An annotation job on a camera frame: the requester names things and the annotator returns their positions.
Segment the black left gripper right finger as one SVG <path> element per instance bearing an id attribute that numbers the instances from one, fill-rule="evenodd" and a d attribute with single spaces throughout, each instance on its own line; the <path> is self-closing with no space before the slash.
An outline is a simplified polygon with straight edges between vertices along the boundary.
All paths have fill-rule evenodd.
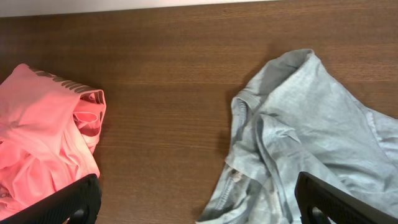
<path id="1" fill-rule="evenodd" d="M 396 218 L 308 172 L 299 173 L 295 198 L 303 224 L 397 224 Z"/>

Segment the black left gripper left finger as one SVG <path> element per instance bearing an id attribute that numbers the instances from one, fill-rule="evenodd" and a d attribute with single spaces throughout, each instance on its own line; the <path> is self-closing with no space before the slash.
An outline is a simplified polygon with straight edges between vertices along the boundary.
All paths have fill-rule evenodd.
<path id="1" fill-rule="evenodd" d="M 95 224 L 101 196 L 97 175 L 89 174 L 2 220 L 1 224 Z"/>

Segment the light blue polo shirt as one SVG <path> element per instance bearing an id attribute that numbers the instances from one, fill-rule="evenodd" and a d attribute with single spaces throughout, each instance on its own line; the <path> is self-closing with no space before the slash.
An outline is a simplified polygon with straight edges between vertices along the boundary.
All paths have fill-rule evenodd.
<path id="1" fill-rule="evenodd" d="M 397 120 L 364 106 L 314 51 L 268 61 L 231 110 L 229 154 L 199 223 L 299 223 L 300 172 L 397 215 Z"/>

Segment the crumpled salmon pink shirt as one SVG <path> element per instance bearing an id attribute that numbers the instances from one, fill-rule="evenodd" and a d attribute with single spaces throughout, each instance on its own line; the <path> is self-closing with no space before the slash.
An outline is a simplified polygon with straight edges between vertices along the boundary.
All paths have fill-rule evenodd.
<path id="1" fill-rule="evenodd" d="M 1 83 L 1 218 L 88 174 L 106 112 L 104 92 L 26 64 Z"/>

